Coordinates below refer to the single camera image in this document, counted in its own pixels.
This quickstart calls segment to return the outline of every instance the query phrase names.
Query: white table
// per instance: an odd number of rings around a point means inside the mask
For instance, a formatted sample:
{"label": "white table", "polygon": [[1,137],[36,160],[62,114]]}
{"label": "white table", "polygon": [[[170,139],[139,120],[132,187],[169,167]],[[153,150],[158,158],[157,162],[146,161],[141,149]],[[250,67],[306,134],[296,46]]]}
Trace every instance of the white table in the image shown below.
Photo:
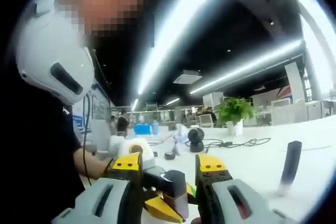
{"label": "white table", "polygon": [[[211,148],[209,155],[219,157],[234,178],[239,178],[262,194],[271,208],[277,208],[295,220],[301,220],[318,202],[329,184],[336,164],[336,116],[319,120],[268,127],[244,128],[244,135],[231,137],[226,129],[204,129],[205,138],[219,138],[223,141],[243,143],[251,138],[271,137],[271,141],[254,147],[233,149]],[[302,154],[298,172],[291,186],[290,193],[283,198],[275,197],[278,188],[287,144],[292,141],[302,142]],[[185,173],[186,181],[195,183],[195,154],[188,148],[172,161],[164,159],[164,153],[171,150],[172,140],[153,146],[158,152],[156,164],[166,170],[177,169]],[[198,217],[196,206],[190,205],[190,217],[187,223]],[[152,220],[151,223],[162,223]]]}

